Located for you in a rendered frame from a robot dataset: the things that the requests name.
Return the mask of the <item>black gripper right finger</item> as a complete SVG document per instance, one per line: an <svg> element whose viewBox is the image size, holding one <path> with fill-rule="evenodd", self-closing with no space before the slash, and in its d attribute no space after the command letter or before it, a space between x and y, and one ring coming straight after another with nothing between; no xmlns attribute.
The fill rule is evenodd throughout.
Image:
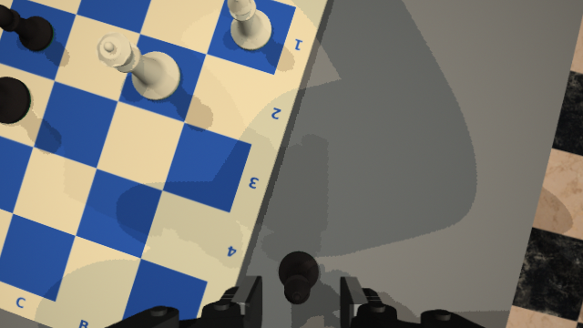
<svg viewBox="0 0 583 328"><path fill-rule="evenodd" d="M341 328L485 328L446 310L422 312L421 323L398 320L396 309L383 304L374 290L362 288L357 277L340 278L340 324Z"/></svg>

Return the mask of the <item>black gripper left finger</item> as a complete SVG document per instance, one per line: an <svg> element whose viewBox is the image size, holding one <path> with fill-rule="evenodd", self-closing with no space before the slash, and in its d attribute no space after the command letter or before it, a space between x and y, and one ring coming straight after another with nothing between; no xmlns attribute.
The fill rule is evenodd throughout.
<svg viewBox="0 0 583 328"><path fill-rule="evenodd" d="M240 287L231 287L219 301L206 304L200 318L180 320L178 309L155 306L105 328L261 328L261 324L262 277L245 276Z"/></svg>

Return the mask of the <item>blue and cream chessboard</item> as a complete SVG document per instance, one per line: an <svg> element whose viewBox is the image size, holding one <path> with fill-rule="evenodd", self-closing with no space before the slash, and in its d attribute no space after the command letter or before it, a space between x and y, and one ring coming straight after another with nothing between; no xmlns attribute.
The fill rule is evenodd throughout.
<svg viewBox="0 0 583 328"><path fill-rule="evenodd" d="M54 29L42 51L0 28L0 77L31 94L0 123L0 308L105 328L154 306L179 319L236 286L327 0L254 0L262 48L228 0L0 0ZM119 32L179 66L141 96L97 41Z"/></svg>

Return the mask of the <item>white chess piece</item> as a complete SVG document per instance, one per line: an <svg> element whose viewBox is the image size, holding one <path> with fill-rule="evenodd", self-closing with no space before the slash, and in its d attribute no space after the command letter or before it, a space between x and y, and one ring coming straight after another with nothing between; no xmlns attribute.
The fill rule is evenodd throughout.
<svg viewBox="0 0 583 328"><path fill-rule="evenodd" d="M252 51L269 42L271 22L256 9L254 0L228 0L228 8L234 18L230 27L231 36L239 47Z"/></svg>
<svg viewBox="0 0 583 328"><path fill-rule="evenodd" d="M180 70L169 55L154 51L141 55L139 48L119 32L109 31L97 41L96 55L107 67L132 73L137 92L148 99L170 97L178 88Z"/></svg>

